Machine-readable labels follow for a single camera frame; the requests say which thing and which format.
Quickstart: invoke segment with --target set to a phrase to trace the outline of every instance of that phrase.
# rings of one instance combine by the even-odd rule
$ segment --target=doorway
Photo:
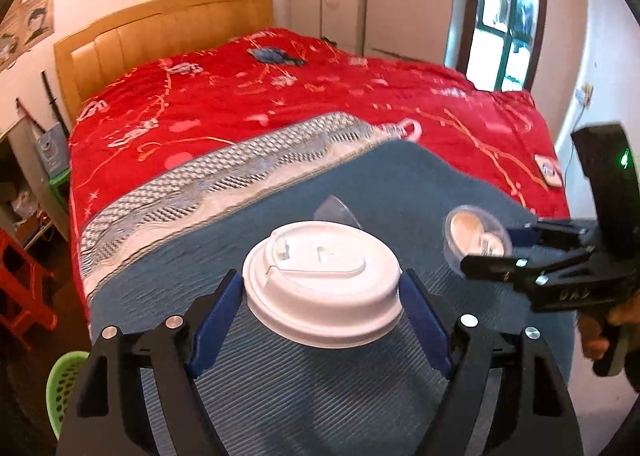
[[[466,76],[482,90],[530,89],[541,0],[478,0]]]

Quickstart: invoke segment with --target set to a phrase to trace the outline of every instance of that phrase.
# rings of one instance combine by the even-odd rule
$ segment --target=human hand
[[[607,322],[612,326],[640,325],[640,293],[610,309]],[[582,339],[582,352],[592,360],[600,360],[609,349],[609,340],[602,336],[602,324],[590,315],[578,314],[578,330]],[[640,349],[640,327],[636,327],[629,340],[629,351]]]

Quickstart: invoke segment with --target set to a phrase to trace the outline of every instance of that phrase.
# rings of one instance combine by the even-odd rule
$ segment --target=gray cloth on bed
[[[404,142],[382,145],[146,254],[95,296],[94,335],[111,324],[124,332],[154,328],[184,312],[197,296],[213,292],[229,268],[241,270],[245,255],[273,229],[311,219],[329,195],[342,199],[365,231],[389,245],[402,267],[415,269],[427,289],[444,295],[459,313],[501,331],[537,327],[568,379],[573,314],[534,314],[526,298],[506,285],[457,276],[443,255],[444,218],[458,205],[482,207],[507,226],[533,216],[497,189]],[[172,454],[150,370],[143,381],[158,448]],[[374,343],[322,350],[279,337],[246,304],[216,365],[196,384],[232,456],[408,456],[446,387],[405,317]],[[488,422],[484,413],[481,423]]]

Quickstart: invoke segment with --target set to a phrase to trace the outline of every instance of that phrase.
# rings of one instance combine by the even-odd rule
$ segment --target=green light
[[[625,153],[622,155],[622,158],[620,158],[620,165],[622,165],[623,168],[627,168],[629,166],[629,154],[631,153],[631,151],[629,149],[625,150]]]

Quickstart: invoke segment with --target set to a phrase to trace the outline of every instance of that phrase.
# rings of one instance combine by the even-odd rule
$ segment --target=red stool
[[[24,333],[37,323],[52,330],[58,316],[42,299],[42,282],[53,279],[4,230],[0,229],[0,293],[5,306],[0,305],[0,324],[3,324],[27,348]]]

